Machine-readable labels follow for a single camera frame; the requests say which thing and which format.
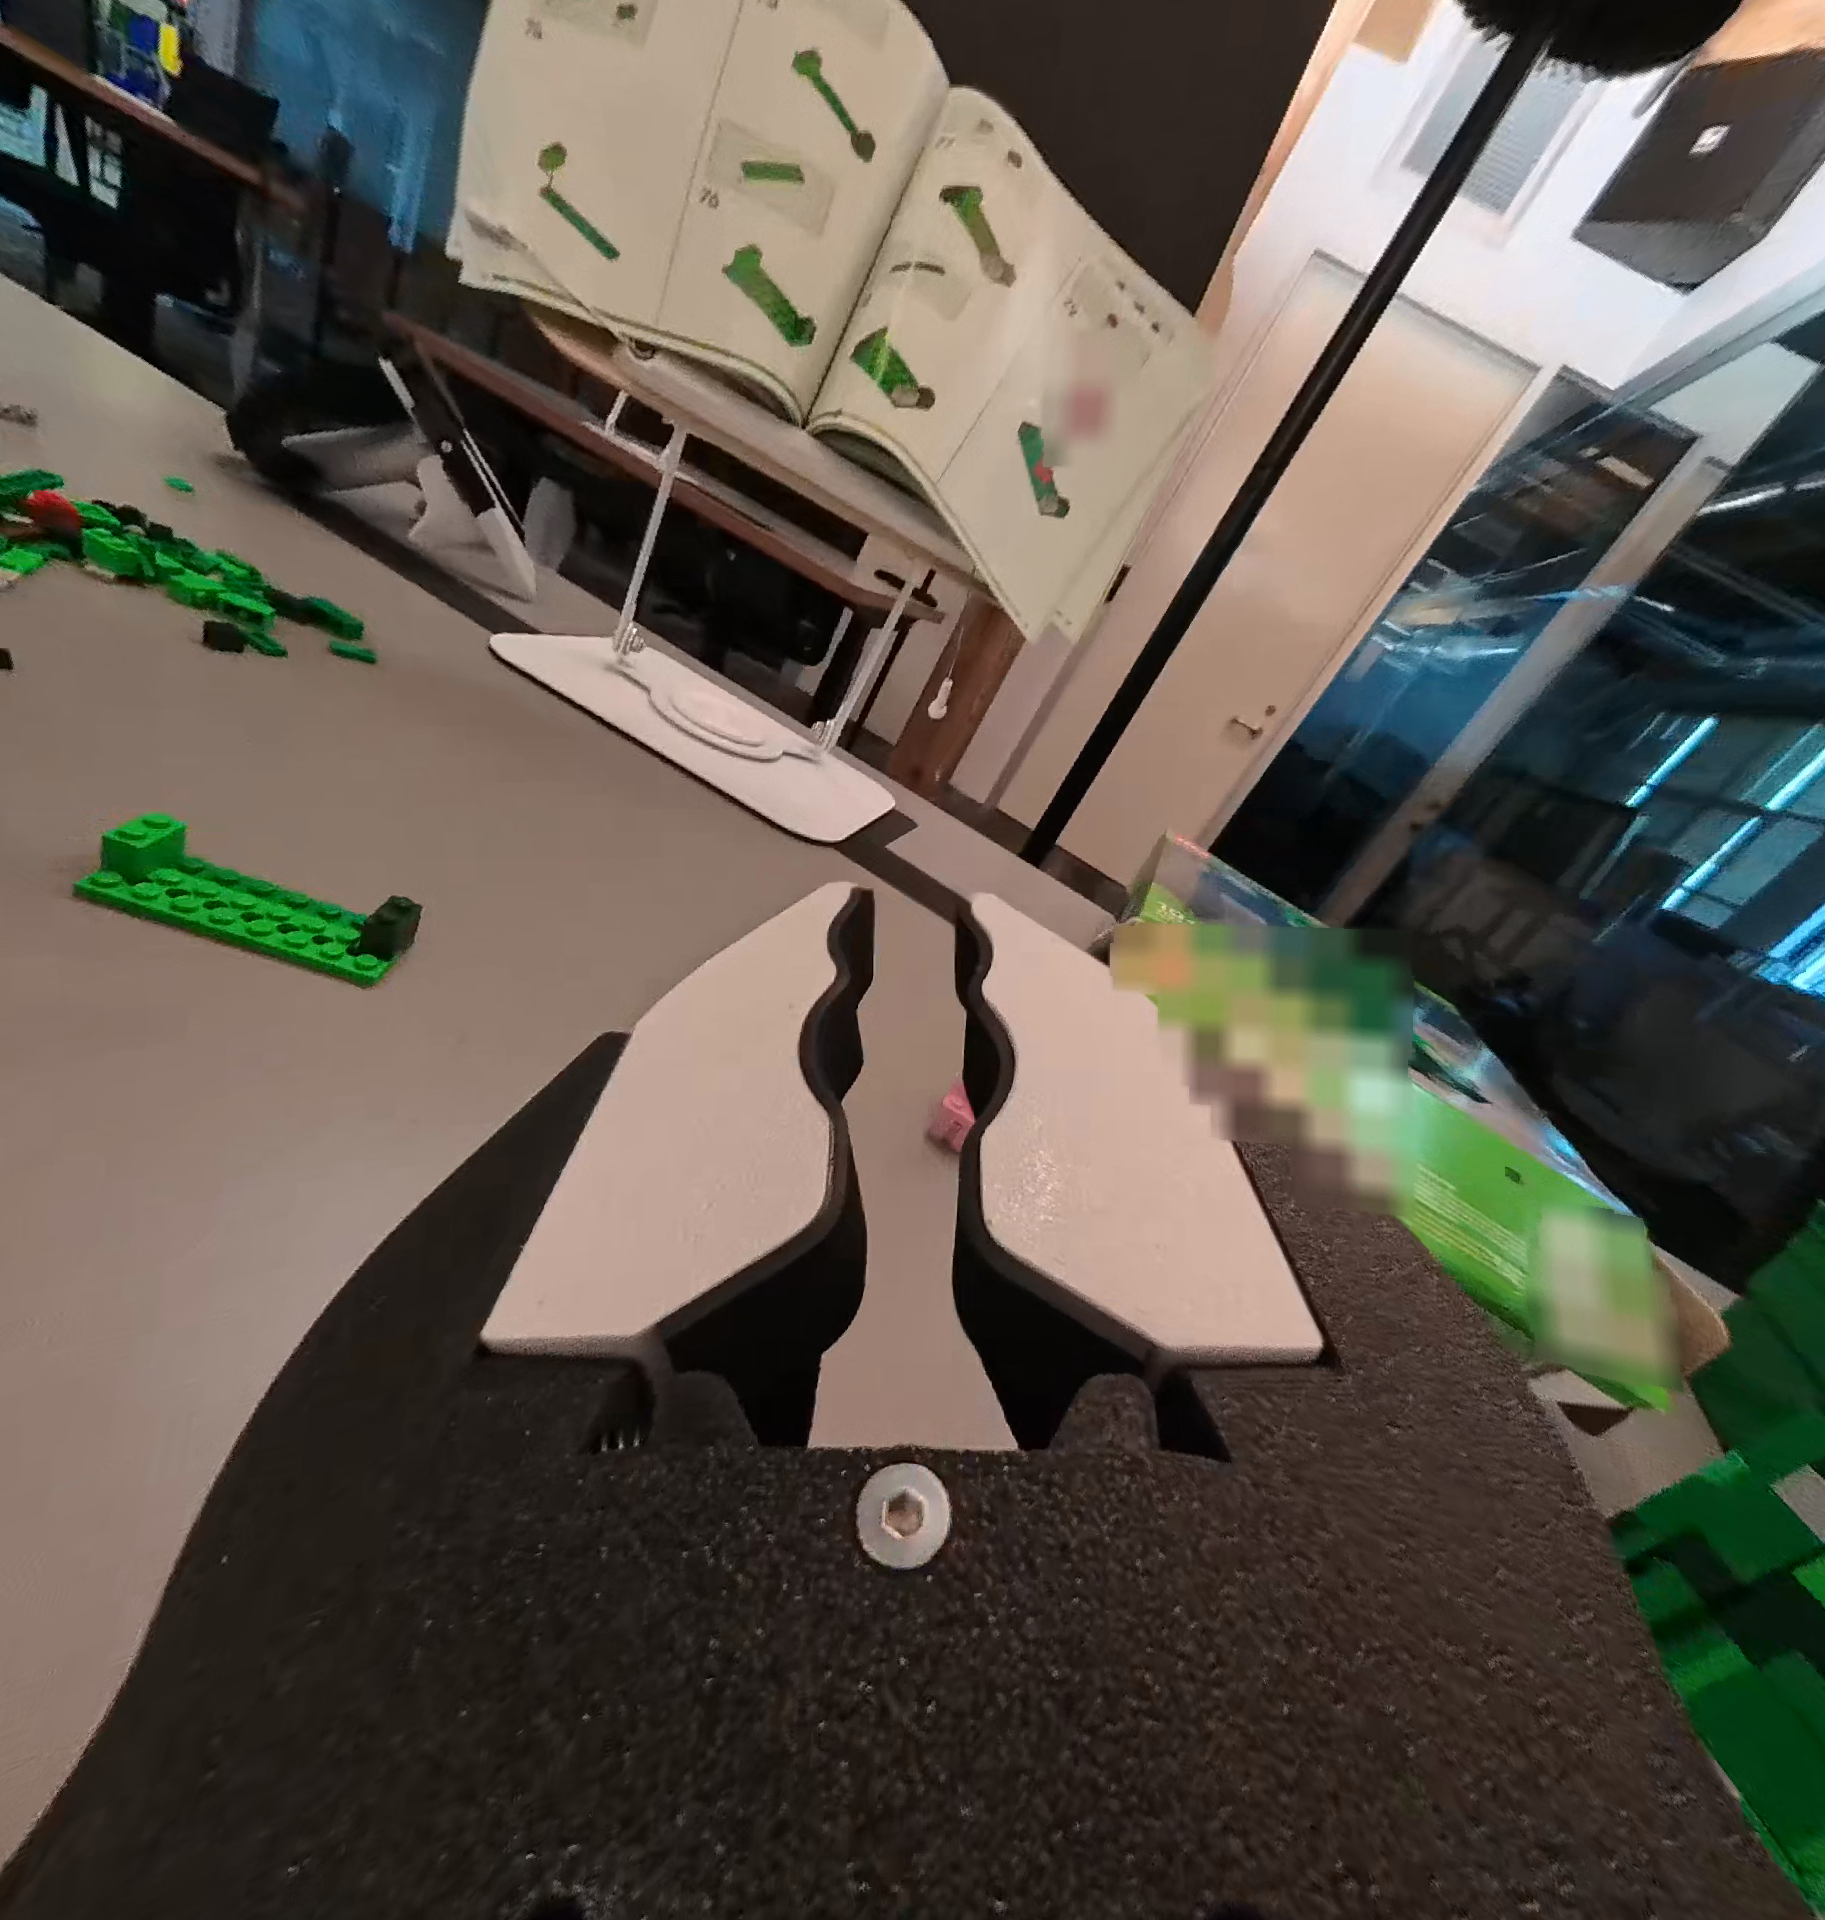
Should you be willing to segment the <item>white and black device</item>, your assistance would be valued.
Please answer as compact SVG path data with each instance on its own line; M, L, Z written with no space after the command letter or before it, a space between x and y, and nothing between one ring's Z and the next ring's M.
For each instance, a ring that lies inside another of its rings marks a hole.
M512 498L415 350L257 377L225 426L246 465L295 500L411 486L409 545L431 555L477 548L517 600L535 600L537 566Z

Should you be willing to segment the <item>pile of lego pieces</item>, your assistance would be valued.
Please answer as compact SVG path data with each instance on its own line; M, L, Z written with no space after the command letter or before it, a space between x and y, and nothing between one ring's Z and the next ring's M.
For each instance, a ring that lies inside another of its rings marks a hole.
M286 631L301 627L324 637L331 658L377 662L364 621L350 609L286 592L259 566L140 507L76 498L55 472L0 468L0 594L65 566L198 615L198 638L211 654L281 661Z

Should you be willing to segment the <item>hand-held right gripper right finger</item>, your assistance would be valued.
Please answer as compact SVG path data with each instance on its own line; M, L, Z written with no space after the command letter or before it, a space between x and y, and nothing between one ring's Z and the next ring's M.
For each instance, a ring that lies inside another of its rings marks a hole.
M1151 1445L1225 1453L1197 1381L1295 1373L1329 1338L1176 1032L1085 948L996 895L954 924L967 1016L954 1308L1023 1450L1134 1381Z

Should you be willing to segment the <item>white book stand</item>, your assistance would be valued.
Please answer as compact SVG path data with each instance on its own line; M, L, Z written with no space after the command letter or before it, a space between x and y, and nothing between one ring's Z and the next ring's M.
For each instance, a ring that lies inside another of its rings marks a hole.
M602 328L533 312L542 336L580 372L613 390L605 413L570 423L592 450L638 457L653 504L611 635L496 635L502 664L560 694L769 826L812 844L839 844L894 810L884 787L839 754L845 732L883 676L899 623L941 620L925 588L948 583L967 611L996 611L972 561L931 507L833 454L748 396L681 361L624 345ZM863 570L738 493L721 493L695 450L713 450L816 510L876 540L884 566ZM874 626L828 718L799 728L686 658L661 651L638 620L669 506L707 515L833 594L846 627Z

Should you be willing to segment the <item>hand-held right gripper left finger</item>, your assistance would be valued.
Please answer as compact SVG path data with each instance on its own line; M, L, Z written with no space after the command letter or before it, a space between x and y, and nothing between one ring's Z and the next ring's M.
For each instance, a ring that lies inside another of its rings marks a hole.
M874 892L830 882L723 948L621 1037L482 1326L492 1356L724 1381L803 1448L868 1232L845 1100Z

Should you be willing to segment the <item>lego instruction booklet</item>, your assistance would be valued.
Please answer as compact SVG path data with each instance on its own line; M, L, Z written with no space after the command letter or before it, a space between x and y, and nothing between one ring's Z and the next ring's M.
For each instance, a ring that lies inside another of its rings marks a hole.
M921 500L1026 638L1085 637L1210 384L907 5L492 5L451 253Z

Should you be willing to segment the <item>green lego plate assembly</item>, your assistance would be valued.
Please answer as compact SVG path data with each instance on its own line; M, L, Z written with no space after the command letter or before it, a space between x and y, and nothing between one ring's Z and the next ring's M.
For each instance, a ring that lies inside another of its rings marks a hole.
M73 897L356 988L380 983L402 960L380 966L348 956L371 911L193 855L186 835L186 826L164 812L105 830L99 863L73 881Z

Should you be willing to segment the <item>green lego creeper figure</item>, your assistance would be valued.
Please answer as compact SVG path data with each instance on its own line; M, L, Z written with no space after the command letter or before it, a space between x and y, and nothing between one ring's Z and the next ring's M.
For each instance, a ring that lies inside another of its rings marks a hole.
M1694 1735L1825 1915L1825 1204L1722 1320L1692 1373L1717 1460L1611 1537Z

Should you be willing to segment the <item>small black box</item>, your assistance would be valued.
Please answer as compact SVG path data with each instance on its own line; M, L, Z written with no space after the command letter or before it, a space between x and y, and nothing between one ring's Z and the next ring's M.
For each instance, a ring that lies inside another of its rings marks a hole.
M1825 47L1696 64L1572 229L1688 293L1758 247L1825 163Z

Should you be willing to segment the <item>black board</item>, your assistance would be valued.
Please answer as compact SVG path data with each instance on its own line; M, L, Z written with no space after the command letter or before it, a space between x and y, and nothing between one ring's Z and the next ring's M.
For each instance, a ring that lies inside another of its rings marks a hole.
M1186 308L1207 297L1330 3L916 3L956 84Z

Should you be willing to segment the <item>wooden top desk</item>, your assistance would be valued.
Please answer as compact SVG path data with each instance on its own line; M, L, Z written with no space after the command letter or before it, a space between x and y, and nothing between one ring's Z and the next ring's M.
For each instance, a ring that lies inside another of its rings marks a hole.
M48 46L4 23L0 23L0 57L23 67L35 85L45 87L52 99L76 108L85 117L110 123L122 136L175 150L259 201L281 211L305 211L305 190L273 168L240 156L225 144L171 120L166 111L144 106L108 79L85 73Z

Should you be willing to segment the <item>green lego box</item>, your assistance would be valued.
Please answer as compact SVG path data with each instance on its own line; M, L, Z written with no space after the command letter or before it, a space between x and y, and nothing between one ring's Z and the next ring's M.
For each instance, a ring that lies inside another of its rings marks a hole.
M1221 1131L1330 1201L1399 1219L1592 1427L1666 1411L1725 1356L1720 1311L1662 1256L1394 937L1321 924L1176 834L1110 957L1183 1048Z

